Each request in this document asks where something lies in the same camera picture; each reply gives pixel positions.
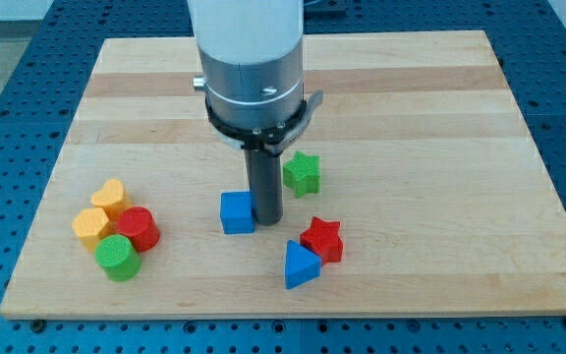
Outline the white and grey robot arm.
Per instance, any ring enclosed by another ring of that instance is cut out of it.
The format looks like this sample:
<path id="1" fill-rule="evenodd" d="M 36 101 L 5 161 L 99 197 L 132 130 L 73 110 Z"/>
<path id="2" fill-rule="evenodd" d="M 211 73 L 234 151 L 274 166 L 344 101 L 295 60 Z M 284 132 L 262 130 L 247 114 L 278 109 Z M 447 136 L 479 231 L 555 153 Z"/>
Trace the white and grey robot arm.
<path id="1" fill-rule="evenodd" d="M 232 147 L 277 156 L 308 127 L 302 0 L 188 0 L 208 119 Z"/>

